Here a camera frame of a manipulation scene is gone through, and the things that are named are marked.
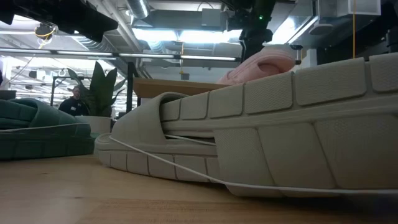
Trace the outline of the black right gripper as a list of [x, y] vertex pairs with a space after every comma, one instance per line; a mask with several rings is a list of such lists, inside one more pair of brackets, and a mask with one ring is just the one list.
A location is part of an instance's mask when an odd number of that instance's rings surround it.
[[276, 0], [231, 0], [226, 5], [232, 16], [227, 18], [226, 30], [241, 30], [241, 61], [262, 50], [263, 43], [272, 41], [273, 32], [267, 28], [272, 19]]

